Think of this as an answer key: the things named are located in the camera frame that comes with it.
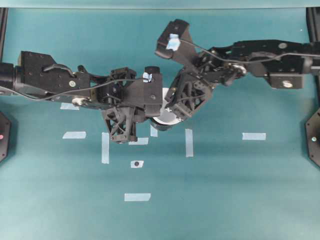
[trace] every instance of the wire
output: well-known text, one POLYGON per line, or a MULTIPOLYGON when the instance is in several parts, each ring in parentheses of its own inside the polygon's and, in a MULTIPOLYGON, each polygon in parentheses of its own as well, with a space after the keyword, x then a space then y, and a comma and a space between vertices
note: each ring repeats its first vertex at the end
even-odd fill
POLYGON ((78 88, 78 89, 63 91, 63 92, 56 93, 56 94, 53 94, 53 95, 50 95, 50 96, 39 97, 39 98, 28 96, 27 94, 18 92, 16 90, 13 90, 13 89, 10 89, 10 88, 4 87, 4 86, 0 86, 0 89, 5 89, 7 91, 10 91, 10 92, 15 93, 15 94, 20 95, 20 96, 23 96, 23 97, 25 97, 27 99, 30 99, 30 100, 43 101, 43 100, 49 100, 49 99, 52 99, 52 98, 55 98, 55 97, 58 97, 58 96, 64 95, 64 94, 71 94, 71 93, 76 93, 76 92, 80 92, 80 91, 92 90, 92 89, 100 88, 100 87, 103 87, 103 86, 106 86, 106 85, 109 85, 109 84, 113 84, 113 83, 118 83, 118 82, 124 82, 124 81, 132 81, 133 82, 135 80, 140 80, 140 79, 143 79, 143 78, 141 77, 141 78, 136 78, 136 79, 126 79, 126 78, 125 79, 116 79, 116 80, 108 81, 108 82, 105 82, 105 83, 102 83, 102 84, 97 84, 97 85, 94 85, 94 86, 91 86, 91 87, 78 88))
POLYGON ((192 45, 196 48, 201 49, 202 51, 204 51, 205 53, 215 57, 216 59, 223 61, 223 62, 232 62, 232 63, 239 63, 239 64, 254 64, 254 63, 263 63, 263 62, 269 62, 269 61, 273 61, 273 60, 277 60, 278 58, 282 58, 284 56, 301 56, 301 57, 314 57, 314 58, 320 58, 320 54, 308 54, 308 53, 297 53, 297 52, 286 52, 286 53, 282 53, 276 56, 273 56, 271 58, 268 59, 260 59, 260 60, 252 60, 252 61, 240 61, 240 60, 232 60, 232 59, 225 59, 222 57, 219 57, 217 55, 215 55, 214 53, 204 49, 203 47, 194 44, 193 42, 187 41, 187 40, 183 40, 180 39, 181 42, 192 45))

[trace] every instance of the tape marker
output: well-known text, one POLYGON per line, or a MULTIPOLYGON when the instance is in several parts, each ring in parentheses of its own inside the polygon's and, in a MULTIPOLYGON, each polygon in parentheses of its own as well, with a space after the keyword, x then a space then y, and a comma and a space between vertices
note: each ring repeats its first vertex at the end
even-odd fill
POLYGON ((139 169, 144 166, 144 161, 131 161, 130 166, 132 169, 139 169))
POLYGON ((150 125, 150 136, 151 137, 158 137, 158 130, 155 129, 152 125, 150 125))
POLYGON ((129 145, 147 145, 149 143, 148 137, 138 137, 138 141, 130 141, 129 145))
POLYGON ((193 157, 194 156, 194 136, 192 129, 185 129, 185 156, 193 157))
POLYGON ((101 163, 109 164, 109 133, 103 132, 101 136, 101 163))
POLYGON ((62 109, 62 110, 79 110, 79 107, 73 105, 72 103, 62 102, 60 109, 62 109))
POLYGON ((125 193, 125 202, 148 202, 151 198, 151 193, 125 193))
POLYGON ((243 132, 242 140, 266 140, 265 132, 243 132))
POLYGON ((86 136, 85 131, 66 131, 62 139, 85 139, 86 136))

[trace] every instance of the screw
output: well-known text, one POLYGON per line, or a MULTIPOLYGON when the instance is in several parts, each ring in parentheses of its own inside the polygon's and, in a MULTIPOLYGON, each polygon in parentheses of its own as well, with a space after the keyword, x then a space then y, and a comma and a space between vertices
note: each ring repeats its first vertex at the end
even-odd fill
POLYGON ((292 88, 294 86, 290 81, 282 81, 282 85, 285 88, 292 88))
POLYGON ((288 45, 285 42, 282 42, 278 45, 278 48, 285 49, 288 45))
POLYGON ((76 86, 76 82, 75 81, 70 81, 69 82, 69 86, 72 87, 72 88, 75 87, 76 86))

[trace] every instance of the teal table surface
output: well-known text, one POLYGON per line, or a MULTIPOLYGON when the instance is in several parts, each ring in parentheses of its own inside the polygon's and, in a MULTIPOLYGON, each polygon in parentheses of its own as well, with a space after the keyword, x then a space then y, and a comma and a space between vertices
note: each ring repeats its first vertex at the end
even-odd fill
MULTIPOLYGON (((10 9, 3 61, 21 50, 107 75, 159 66, 168 87, 181 65, 154 54, 169 21, 190 23, 205 48, 241 40, 309 41, 304 8, 237 10, 10 9)), ((12 121, 0 163, 1 240, 318 240, 320 171, 307 156, 305 121, 316 111, 311 76, 304 89, 272 89, 250 74, 191 119, 150 137, 148 145, 110 143, 102 164, 97 110, 61 110, 57 102, 0 97, 12 121), (186 157, 185 129, 194 157, 186 157), (85 139, 62 139, 85 131, 85 139), (244 141, 242 133, 266 133, 244 141), (131 168, 131 161, 144 161, 131 168), (151 193, 126 202, 125 193, 151 193)))

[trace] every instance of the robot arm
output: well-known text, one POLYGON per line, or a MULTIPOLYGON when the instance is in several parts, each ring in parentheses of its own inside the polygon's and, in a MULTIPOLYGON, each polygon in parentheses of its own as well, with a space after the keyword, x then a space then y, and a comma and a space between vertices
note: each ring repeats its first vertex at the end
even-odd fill
POLYGON ((141 78, 127 67, 108 76, 90 74, 82 65, 72 72, 50 55, 22 51, 17 66, 0 63, 0 93, 101 110, 111 140, 125 143, 137 141, 136 123, 160 115, 160 69, 148 66, 144 71, 141 78))
POLYGON ((189 24, 179 19, 167 25, 155 54, 183 65, 165 96, 167 111, 180 121, 192 117, 218 84, 229 86, 247 73, 275 89, 300 89, 305 74, 320 75, 320 42, 250 40, 206 50, 192 42, 189 24))

